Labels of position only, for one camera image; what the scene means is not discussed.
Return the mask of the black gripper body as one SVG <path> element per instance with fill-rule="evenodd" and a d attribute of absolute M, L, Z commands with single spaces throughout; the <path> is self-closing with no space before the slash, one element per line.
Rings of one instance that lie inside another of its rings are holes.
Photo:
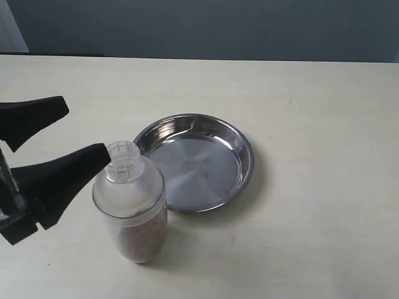
<path fill-rule="evenodd" d="M 38 231 L 28 207 L 1 151 L 1 235 L 11 245 L 16 245 Z"/>

